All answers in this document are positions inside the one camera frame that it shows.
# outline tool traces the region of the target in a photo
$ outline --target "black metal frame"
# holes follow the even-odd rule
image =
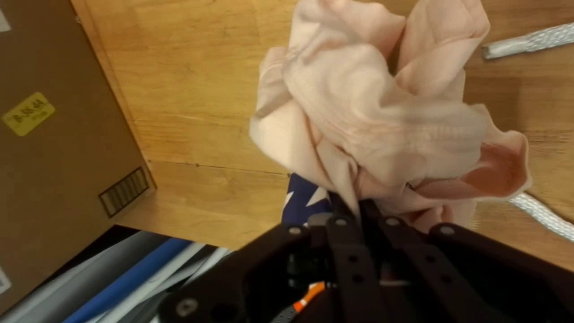
[[[371,200],[310,225],[276,225],[199,281],[172,292],[160,319],[267,323],[326,281],[294,320],[574,320],[574,274],[456,224],[421,234]]]

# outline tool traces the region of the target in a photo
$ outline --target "cardboard box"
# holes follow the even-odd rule
[[[0,0],[0,313],[152,182],[68,0]]]

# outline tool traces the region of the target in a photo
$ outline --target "towel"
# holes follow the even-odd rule
[[[373,198],[427,231],[531,184],[527,137],[463,102],[465,64],[490,30],[481,0],[299,0],[285,46],[260,64],[249,136],[271,159],[335,191]]]

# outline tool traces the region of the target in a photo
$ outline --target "label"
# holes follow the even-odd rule
[[[12,286],[11,279],[5,276],[5,272],[0,267],[0,294],[9,290]]]
[[[106,191],[100,193],[100,200],[109,216],[117,215],[136,197],[140,197],[149,188],[145,172],[142,166],[117,180]]]
[[[11,24],[7,23],[7,17],[4,15],[2,8],[0,8],[0,32],[7,32],[11,30]]]
[[[4,112],[2,119],[18,136],[27,136],[32,128],[54,114],[54,110],[56,107],[48,102],[48,98],[38,91],[11,110]]]

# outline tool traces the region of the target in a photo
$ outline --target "white rope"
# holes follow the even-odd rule
[[[540,51],[574,42],[574,23],[542,28],[518,37],[500,39],[484,46],[484,58],[497,58],[524,51]]]
[[[556,215],[551,207],[536,200],[529,193],[518,193],[509,198],[511,204],[534,216],[542,225],[551,229],[552,233],[574,241],[574,224]]]

